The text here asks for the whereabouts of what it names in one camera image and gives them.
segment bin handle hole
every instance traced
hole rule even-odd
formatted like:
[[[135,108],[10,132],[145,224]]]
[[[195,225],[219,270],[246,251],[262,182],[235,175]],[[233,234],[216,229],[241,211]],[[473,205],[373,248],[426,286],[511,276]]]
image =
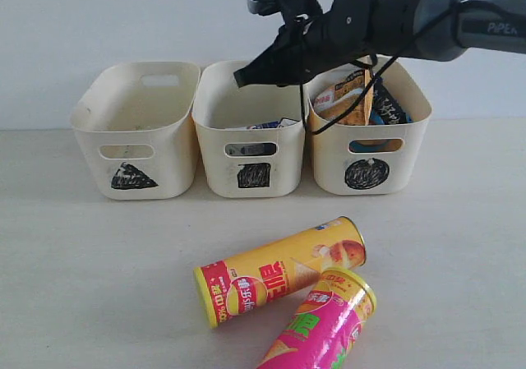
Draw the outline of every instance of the bin handle hole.
[[[177,75],[145,75],[141,83],[145,87],[177,87],[180,84]]]
[[[224,147],[229,157],[270,157],[278,152],[275,143],[231,143]]]
[[[351,141],[348,150],[353,154],[395,153],[402,150],[402,147],[404,147],[402,139],[364,139]]]
[[[106,159],[150,159],[155,155],[151,145],[102,145],[99,152]]]

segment pink chip can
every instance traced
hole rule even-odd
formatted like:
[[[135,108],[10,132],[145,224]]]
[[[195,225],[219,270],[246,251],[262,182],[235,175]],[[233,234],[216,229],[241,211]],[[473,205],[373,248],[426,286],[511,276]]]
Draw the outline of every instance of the pink chip can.
[[[376,309],[367,283],[333,267],[298,308],[257,369],[340,369]]]

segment can lid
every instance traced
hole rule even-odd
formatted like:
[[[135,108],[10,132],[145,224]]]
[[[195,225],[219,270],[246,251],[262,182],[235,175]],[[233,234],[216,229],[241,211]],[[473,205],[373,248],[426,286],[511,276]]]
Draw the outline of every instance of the can lid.
[[[358,236],[360,237],[360,242],[362,243],[362,246],[363,246],[363,254],[364,254],[364,258],[363,258],[363,263],[360,265],[360,266],[364,266],[365,263],[367,262],[367,249],[365,247],[365,240],[363,240],[363,235],[362,233],[360,232],[360,229],[358,228],[358,226],[354,223],[354,221],[352,221],[349,217],[347,217],[346,215],[341,215],[339,216],[339,219],[346,219],[349,223],[351,223],[353,226],[354,226],[354,229],[356,230],[356,232],[358,233]]]
[[[210,296],[210,291],[208,290],[208,284],[206,283],[205,276],[201,268],[194,269],[194,278],[196,280],[197,289],[201,295],[201,301],[206,310],[206,315],[208,316],[208,322],[210,323],[210,328],[217,327],[217,318],[215,317],[214,303],[212,302],[212,297]]]
[[[369,284],[367,284],[367,282],[364,279],[362,279],[362,277],[358,276],[356,273],[348,269],[345,269],[339,266],[331,266],[330,268],[325,269],[323,272],[325,273],[329,271],[340,272],[341,274],[345,274],[346,276],[356,281],[371,299],[372,311],[374,312],[376,310],[376,295],[374,291],[372,290],[372,288],[369,287]]]

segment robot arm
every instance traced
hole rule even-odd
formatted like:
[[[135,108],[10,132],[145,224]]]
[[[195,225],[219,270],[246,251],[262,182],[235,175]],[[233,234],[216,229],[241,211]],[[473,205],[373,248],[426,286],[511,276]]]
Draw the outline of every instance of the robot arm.
[[[301,85],[367,55],[446,62],[468,48],[526,53],[526,0],[249,0],[285,25],[274,43],[235,72],[239,87]]]

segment white table surface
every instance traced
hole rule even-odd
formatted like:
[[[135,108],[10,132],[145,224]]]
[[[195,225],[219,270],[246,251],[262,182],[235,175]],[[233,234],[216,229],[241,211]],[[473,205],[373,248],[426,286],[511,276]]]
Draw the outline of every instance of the white table surface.
[[[305,292],[208,329],[194,266],[348,215],[378,311],[346,368],[524,368],[526,119],[432,122],[410,185],[337,197],[99,194],[71,131],[0,132],[0,367],[253,368]]]

